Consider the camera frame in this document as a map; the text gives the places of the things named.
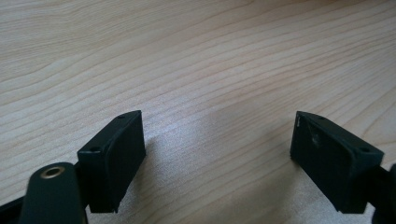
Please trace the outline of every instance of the light wood surface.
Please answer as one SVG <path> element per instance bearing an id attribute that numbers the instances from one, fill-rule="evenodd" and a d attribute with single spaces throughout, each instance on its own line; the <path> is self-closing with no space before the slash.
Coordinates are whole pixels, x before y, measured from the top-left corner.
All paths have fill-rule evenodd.
<path id="1" fill-rule="evenodd" d="M 0 204 L 118 114 L 148 156 L 91 223 L 371 223 L 290 160 L 297 110 L 396 162 L 395 1 L 0 2 Z"/>

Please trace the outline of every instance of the wood grain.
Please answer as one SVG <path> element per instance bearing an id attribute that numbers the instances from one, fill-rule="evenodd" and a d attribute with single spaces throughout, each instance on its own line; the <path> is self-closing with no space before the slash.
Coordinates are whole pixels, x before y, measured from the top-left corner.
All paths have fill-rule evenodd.
<path id="1" fill-rule="evenodd" d="M 371 223 L 291 162 L 297 110 L 396 162 L 394 1 L 8 0 L 0 40 L 0 203 L 136 109 L 148 157 L 91 223 Z"/>

